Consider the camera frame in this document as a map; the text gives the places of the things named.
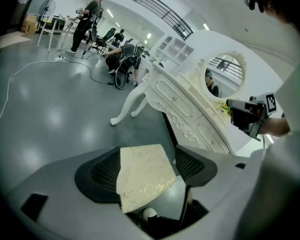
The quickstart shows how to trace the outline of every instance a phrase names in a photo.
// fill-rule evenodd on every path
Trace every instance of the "black chair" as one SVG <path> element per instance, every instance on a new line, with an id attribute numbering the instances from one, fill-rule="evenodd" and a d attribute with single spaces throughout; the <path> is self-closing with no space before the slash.
<path id="1" fill-rule="evenodd" d="M 102 39 L 97 39 L 95 41 L 96 46 L 90 46 L 89 47 L 89 51 L 90 49 L 96 49 L 96 53 L 98 54 L 99 52 L 103 53 L 106 46 L 107 46 L 107 41 L 112 38 L 115 35 L 116 29 L 115 28 L 111 28 L 108 33 L 106 33 L 106 35 L 102 38 Z"/>

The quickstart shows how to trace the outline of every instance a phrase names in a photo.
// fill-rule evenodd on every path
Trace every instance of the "white cabinet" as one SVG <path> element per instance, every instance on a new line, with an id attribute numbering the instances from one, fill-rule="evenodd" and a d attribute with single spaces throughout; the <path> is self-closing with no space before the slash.
<path id="1" fill-rule="evenodd" d="M 148 88 L 145 92 L 148 103 L 156 110 L 165 113 L 171 123 L 173 132 L 177 140 L 182 139 L 180 144 L 209 150 L 201 137 L 191 128 L 185 118 L 170 106 L 164 97 L 159 95 L 153 88 Z"/>
<path id="2" fill-rule="evenodd" d="M 208 119 L 202 115 L 198 120 L 191 124 L 191 128 L 198 134 L 200 139 L 207 146 L 208 150 L 229 154 L 230 151 Z"/>
<path id="3" fill-rule="evenodd" d="M 183 68 L 186 60 L 194 51 L 184 41 L 169 36 L 156 49 L 155 64 L 167 72 L 176 74 Z"/>
<path id="4" fill-rule="evenodd" d="M 197 106 L 164 75 L 160 74 L 156 81 L 151 84 L 151 87 L 188 124 L 202 115 Z"/>

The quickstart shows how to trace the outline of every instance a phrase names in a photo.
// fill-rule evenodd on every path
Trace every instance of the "white table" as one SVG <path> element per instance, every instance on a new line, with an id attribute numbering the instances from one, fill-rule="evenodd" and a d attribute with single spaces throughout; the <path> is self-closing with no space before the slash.
<path id="1" fill-rule="evenodd" d="M 172 75 L 155 64 L 153 66 L 153 70 L 142 79 L 143 82 L 130 92 L 119 116 L 112 118 L 110 123 L 114 126 L 121 122 L 136 99 L 145 95 L 137 110 L 131 113 L 132 117 L 136 117 L 149 103 L 154 109 L 166 113 L 192 146 L 235 155 L 224 129 L 208 112 L 204 102 L 185 89 Z"/>
<path id="2" fill-rule="evenodd" d="M 64 37 L 64 40 L 63 40 L 62 46 L 61 46 L 61 49 L 62 49 L 68 33 L 70 32 L 72 26 L 76 23 L 74 20 L 71 20 L 71 19 L 66 20 L 66 19 L 63 19 L 63 18 L 60 18 L 60 17 L 56 17 L 56 16 L 53 16 L 52 18 L 56 19 L 54 21 L 54 23 L 53 23 L 52 29 L 46 29 L 45 28 L 46 24 L 48 22 L 48 19 L 47 19 L 44 22 L 44 24 L 43 24 L 43 27 L 42 27 L 41 33 L 40 33 L 40 37 L 39 37 L 39 40 L 38 40 L 38 43 L 37 43 L 37 46 L 36 46 L 36 47 L 39 47 L 39 44 L 40 44 L 40 41 L 41 41 L 41 37 L 42 37 L 42 35 L 43 35 L 44 32 L 50 33 L 50 40 L 49 40 L 48 52 L 50 52 L 51 42 L 52 42 L 52 38 L 53 38 L 54 33 L 65 33 L 65 37 Z M 62 20 L 62 21 L 65 21 L 65 22 L 69 22 L 67 28 L 65 30 L 63 30 L 63 29 L 56 29 L 57 20 Z"/>

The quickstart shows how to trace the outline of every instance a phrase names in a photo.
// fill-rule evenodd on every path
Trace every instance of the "polished concrete floor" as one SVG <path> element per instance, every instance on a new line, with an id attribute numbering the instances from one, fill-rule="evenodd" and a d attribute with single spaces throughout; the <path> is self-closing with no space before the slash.
<path id="1" fill-rule="evenodd" d="M 31 41 L 1 51 L 0 113 L 9 77 L 29 63 L 47 60 L 49 37 L 43 36 L 40 47 L 37 47 L 39 35 L 27 37 Z M 61 46 L 57 38 L 52 40 L 51 51 Z M 65 47 L 70 46 L 69 38 Z M 105 61 L 99 60 L 96 54 L 91 52 L 87 60 L 70 59 L 91 67 L 94 79 L 113 81 Z M 9 100 L 0 120 L 3 194 L 48 163 L 106 147 L 161 144 L 172 163 L 174 147 L 162 114 L 147 105 L 136 118 L 127 116 L 118 125 L 111 126 L 110 119 L 120 113 L 134 87 L 128 84 L 119 90 L 114 85 L 92 81 L 89 74 L 83 65 L 50 62 L 30 65 L 11 80 Z"/>

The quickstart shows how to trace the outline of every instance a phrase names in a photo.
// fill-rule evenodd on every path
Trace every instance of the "ceiling light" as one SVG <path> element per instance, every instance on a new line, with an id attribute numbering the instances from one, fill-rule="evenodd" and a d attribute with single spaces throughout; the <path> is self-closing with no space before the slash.
<path id="1" fill-rule="evenodd" d="M 111 13 L 111 11 L 109 9 L 106 9 L 108 11 L 108 13 L 110 14 L 110 16 L 113 18 L 113 14 Z"/>
<path id="2" fill-rule="evenodd" d="M 208 26 L 207 26 L 206 23 L 203 24 L 203 27 L 204 27 L 206 30 L 210 30 L 210 29 L 208 28 Z"/>

